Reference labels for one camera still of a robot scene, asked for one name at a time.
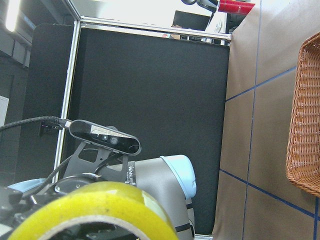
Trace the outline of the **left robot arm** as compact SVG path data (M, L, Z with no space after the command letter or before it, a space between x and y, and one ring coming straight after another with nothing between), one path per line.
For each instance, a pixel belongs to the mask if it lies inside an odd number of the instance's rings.
M77 155L64 176L0 189L3 240L192 240L197 191L185 155L129 161L115 153L95 161Z

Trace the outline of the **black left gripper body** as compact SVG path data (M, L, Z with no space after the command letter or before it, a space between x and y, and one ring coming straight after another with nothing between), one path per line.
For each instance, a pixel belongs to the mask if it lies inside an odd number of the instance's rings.
M95 183L100 176L81 173L56 183L43 178L0 187L0 238L7 240L12 232L40 208L85 185Z

